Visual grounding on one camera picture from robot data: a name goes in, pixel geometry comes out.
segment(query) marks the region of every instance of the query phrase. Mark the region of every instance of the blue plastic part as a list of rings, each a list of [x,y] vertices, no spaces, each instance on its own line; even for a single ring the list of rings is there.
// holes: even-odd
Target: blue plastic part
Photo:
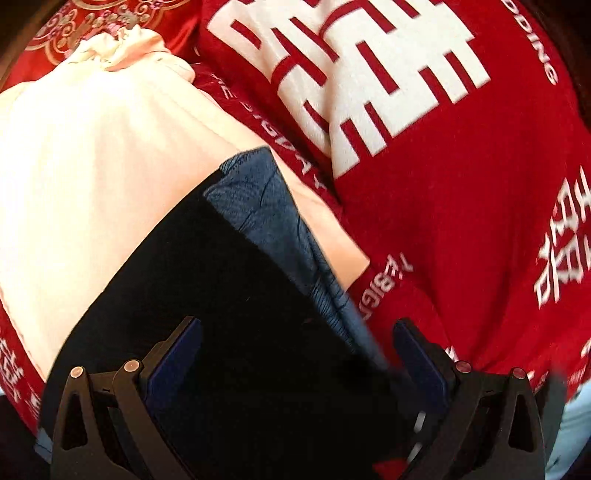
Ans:
[[[421,347],[421,343],[403,322],[398,322],[394,327],[394,348],[413,383],[432,408],[432,412],[446,414],[450,405],[447,382]]]
[[[193,365],[201,342],[201,322],[193,319],[148,380],[144,401],[152,417],[170,405]]]

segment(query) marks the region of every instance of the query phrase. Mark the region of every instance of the metal rivet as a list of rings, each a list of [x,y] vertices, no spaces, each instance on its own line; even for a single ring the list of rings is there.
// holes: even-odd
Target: metal rivet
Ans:
[[[126,372],[135,372],[139,368],[139,362],[137,360],[130,360],[124,366]]]
[[[82,367],[74,367],[71,371],[70,371],[70,376],[72,378],[78,378],[80,377],[82,374],[84,373],[84,369]]]
[[[513,369],[513,376],[518,378],[519,380],[524,380],[527,377],[527,373],[522,368],[514,368]]]
[[[472,366],[468,362],[460,360],[459,362],[456,362],[456,370],[461,374],[469,374],[472,371]]]

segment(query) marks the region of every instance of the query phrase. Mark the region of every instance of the light blue fabric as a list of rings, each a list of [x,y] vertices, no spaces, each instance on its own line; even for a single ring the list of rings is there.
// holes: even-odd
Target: light blue fabric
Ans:
[[[546,480],[559,480],[568,472],[591,436],[591,382],[564,408],[560,431],[546,469]]]

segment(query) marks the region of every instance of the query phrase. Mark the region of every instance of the dark blue fabric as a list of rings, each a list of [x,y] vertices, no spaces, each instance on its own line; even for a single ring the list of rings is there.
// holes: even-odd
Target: dark blue fabric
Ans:
[[[240,153],[220,170],[224,177],[205,191],[205,199],[281,268],[339,336],[387,368],[380,348],[300,217],[271,151]]]

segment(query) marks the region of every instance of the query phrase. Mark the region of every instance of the red t-shirt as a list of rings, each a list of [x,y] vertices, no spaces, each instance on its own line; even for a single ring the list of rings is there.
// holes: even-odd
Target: red t-shirt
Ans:
[[[478,369],[523,367],[534,386],[560,369],[574,393],[591,346],[591,137],[532,15],[511,0],[202,13],[201,56],[332,180],[372,263],[349,293],[386,352],[408,316]]]

